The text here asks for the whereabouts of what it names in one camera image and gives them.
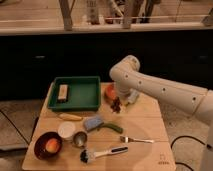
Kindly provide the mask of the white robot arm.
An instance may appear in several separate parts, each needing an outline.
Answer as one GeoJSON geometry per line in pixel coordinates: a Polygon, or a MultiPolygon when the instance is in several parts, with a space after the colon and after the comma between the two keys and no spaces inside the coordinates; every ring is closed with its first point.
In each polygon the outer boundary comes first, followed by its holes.
{"type": "Polygon", "coordinates": [[[139,72],[140,62],[128,55],[109,71],[116,94],[126,98],[131,89],[165,101],[209,126],[199,171],[213,171],[213,90],[139,72]]]}

